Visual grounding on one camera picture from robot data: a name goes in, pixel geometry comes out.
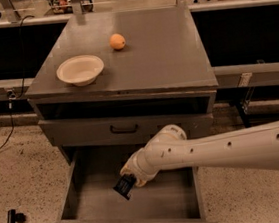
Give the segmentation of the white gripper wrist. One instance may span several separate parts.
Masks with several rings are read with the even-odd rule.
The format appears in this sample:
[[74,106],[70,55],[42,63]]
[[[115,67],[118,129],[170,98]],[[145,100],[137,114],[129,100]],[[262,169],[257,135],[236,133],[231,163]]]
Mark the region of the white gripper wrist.
[[134,152],[120,170],[122,176],[131,174],[136,177],[135,186],[137,187],[144,187],[148,181],[151,181],[158,174],[158,171],[148,163],[145,151],[142,148]]

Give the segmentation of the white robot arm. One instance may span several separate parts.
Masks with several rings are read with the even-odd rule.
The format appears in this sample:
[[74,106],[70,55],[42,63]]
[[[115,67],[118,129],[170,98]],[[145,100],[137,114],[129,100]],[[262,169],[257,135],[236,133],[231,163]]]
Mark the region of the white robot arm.
[[189,140],[177,125],[163,127],[120,171],[142,187],[161,170],[187,167],[279,170],[279,121]]

